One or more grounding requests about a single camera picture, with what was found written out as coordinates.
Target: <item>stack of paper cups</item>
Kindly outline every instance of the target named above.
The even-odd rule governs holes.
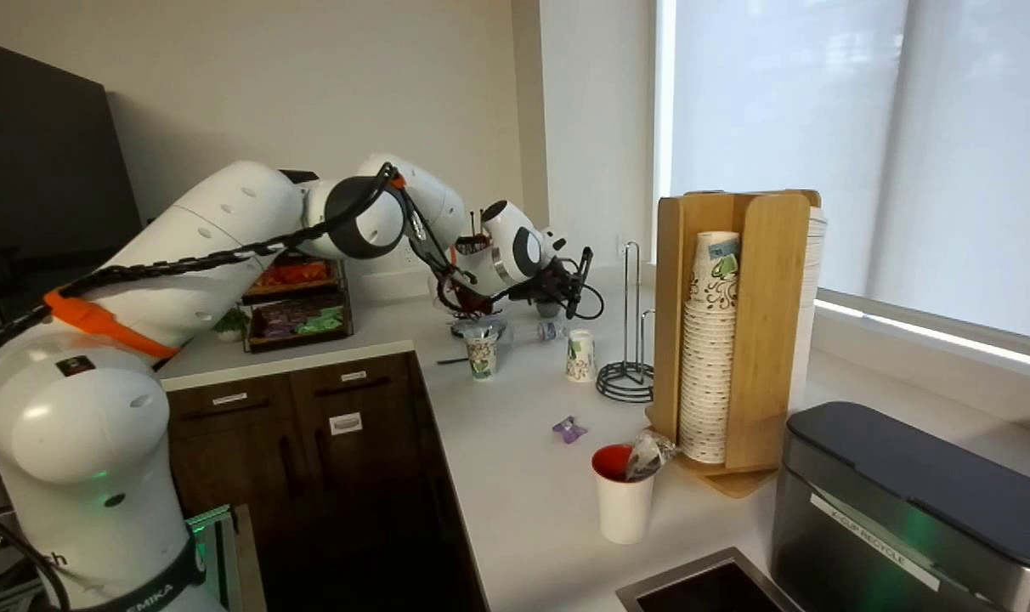
[[[679,447],[695,462],[724,462],[731,342],[738,316],[738,232],[699,232],[683,320]]]

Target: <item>white countertop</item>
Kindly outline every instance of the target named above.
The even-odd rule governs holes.
[[[620,312],[623,306],[611,299],[605,320],[585,321],[598,337],[603,362],[623,355]],[[745,500],[729,500],[679,464],[656,479],[646,541],[607,542],[598,534],[589,455],[605,442],[632,442],[646,428],[643,404],[615,404],[589,384],[563,380],[563,342],[537,340],[534,308],[508,306],[503,316],[514,321],[514,346],[503,349],[492,380],[471,380],[467,362],[434,362],[463,353],[458,340],[450,337],[453,320],[429,299],[406,299],[357,308],[357,333],[333,342],[241,353],[238,342],[204,337],[164,368],[164,386],[179,391],[416,349],[477,568],[495,612],[623,612],[615,589],[720,547],[741,547],[757,568],[769,564],[773,479]],[[832,398],[868,402],[1030,472],[1030,430],[997,428],[993,414],[825,353],[817,321],[803,404]],[[568,414],[589,428],[571,444],[552,430]]]

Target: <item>black appliance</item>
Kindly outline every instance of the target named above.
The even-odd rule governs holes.
[[[137,232],[104,88],[0,46],[0,321]]]

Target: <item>window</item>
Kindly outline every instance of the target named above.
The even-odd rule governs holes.
[[[1030,0],[656,21],[656,193],[817,187],[829,296],[1030,349]]]

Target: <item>dark wood cabinet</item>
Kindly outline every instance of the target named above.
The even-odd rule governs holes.
[[[171,402],[179,502],[253,510],[270,609],[487,609],[416,353]]]

